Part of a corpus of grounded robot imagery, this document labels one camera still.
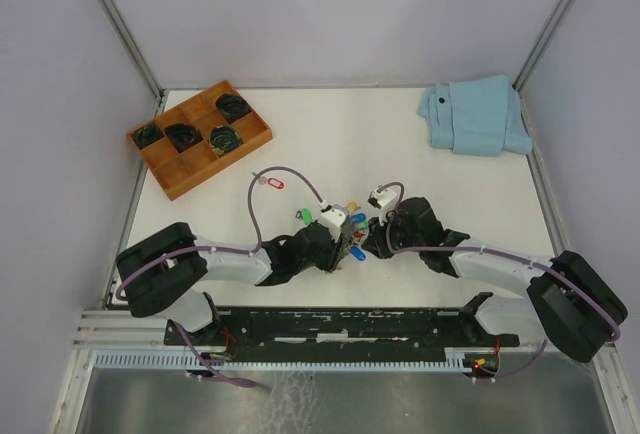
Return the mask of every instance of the gray wall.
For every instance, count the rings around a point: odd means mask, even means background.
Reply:
[[[160,84],[515,77],[558,0],[115,0]]]
[[[0,432],[45,432],[153,100],[96,0],[0,0]]]
[[[526,101],[571,246],[630,310],[618,343],[640,401],[639,0],[577,0]]]

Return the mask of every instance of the wooden box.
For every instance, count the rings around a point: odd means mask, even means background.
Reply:
[[[223,94],[240,96],[228,81],[219,82],[127,134],[172,201],[273,139],[271,129],[253,109],[242,118],[227,122],[216,107],[216,101]],[[164,137],[140,149],[134,141],[134,133],[152,123]],[[167,126],[175,124],[195,127],[202,140],[184,152],[178,152],[166,133]],[[209,144],[209,136],[212,129],[221,126],[231,126],[242,139],[242,144],[219,156]]]

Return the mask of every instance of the blue object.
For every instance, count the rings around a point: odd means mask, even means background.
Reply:
[[[432,147],[476,156],[528,154],[533,147],[507,76],[429,87],[417,112],[429,125]]]
[[[367,256],[364,255],[364,252],[362,252],[362,250],[358,246],[351,246],[349,251],[351,251],[351,254],[353,254],[353,257],[355,257],[361,262],[367,258]]]
[[[364,212],[359,212],[358,214],[354,214],[353,216],[351,216],[351,222],[353,222],[354,224],[358,224],[366,220],[367,215]]]

